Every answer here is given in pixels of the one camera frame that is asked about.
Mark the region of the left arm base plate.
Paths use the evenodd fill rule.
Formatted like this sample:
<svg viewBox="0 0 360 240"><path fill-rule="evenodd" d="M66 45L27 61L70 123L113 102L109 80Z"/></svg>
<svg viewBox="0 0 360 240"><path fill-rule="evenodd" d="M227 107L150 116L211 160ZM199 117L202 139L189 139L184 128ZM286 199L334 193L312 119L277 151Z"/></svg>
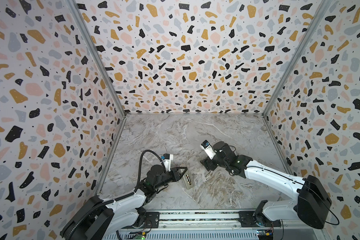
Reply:
<svg viewBox="0 0 360 240"><path fill-rule="evenodd" d="M132 216L122 221L122 229L157 229L159 227L160 212L158 211L140 207L133 209L128 214L132 214Z"/></svg>

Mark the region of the white remote control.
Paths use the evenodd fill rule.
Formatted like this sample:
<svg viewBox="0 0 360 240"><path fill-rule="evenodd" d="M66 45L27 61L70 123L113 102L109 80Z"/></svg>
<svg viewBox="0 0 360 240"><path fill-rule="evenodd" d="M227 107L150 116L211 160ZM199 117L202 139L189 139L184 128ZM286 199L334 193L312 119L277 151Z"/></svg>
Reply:
<svg viewBox="0 0 360 240"><path fill-rule="evenodd" d="M192 176L191 176L191 174L190 174L188 171L185 172L185 174L183 175L182 179L183 179L183 181L184 181L185 188L186 188L187 190L190 190L190 189L192 189L192 188L195 186L195 183L194 183L194 181L193 181L193 179L192 179Z"/></svg>

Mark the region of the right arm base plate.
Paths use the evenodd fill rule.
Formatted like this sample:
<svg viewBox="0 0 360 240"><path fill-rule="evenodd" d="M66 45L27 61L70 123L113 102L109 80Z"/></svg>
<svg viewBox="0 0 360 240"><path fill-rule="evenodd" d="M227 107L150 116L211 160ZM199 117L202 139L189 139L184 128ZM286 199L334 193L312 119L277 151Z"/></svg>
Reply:
<svg viewBox="0 0 360 240"><path fill-rule="evenodd" d="M241 227L281 227L282 224L280 220L270 221L263 214L263 208L267 202L267 200L261 201L254 211L239 211L238 221L240 222Z"/></svg>

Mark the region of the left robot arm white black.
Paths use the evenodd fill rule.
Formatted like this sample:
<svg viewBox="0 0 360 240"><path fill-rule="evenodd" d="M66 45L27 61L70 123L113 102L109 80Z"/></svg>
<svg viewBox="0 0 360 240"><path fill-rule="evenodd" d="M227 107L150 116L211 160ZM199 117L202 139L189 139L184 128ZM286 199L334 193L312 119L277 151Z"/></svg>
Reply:
<svg viewBox="0 0 360 240"><path fill-rule="evenodd" d="M60 236L65 240L101 240L122 228L142 226L146 214L143 206L170 183L181 180L187 170L174 167L166 171L154 165L131 192L108 200L91 197L63 227Z"/></svg>

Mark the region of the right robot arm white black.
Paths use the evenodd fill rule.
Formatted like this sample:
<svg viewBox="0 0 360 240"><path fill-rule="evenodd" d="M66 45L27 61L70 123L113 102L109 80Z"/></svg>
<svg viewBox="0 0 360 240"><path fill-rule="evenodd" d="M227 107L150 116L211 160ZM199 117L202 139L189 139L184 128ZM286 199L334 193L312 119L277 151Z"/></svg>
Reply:
<svg viewBox="0 0 360 240"><path fill-rule="evenodd" d="M261 201L247 224L268 227L273 222L300 220L311 228L324 228L332 201L316 177L302 178L269 168L251 157L236 155L222 141L214 145L203 141L201 149L207 154L201 164L208 171L221 167L231 176L260 182L288 196L283 201Z"/></svg>

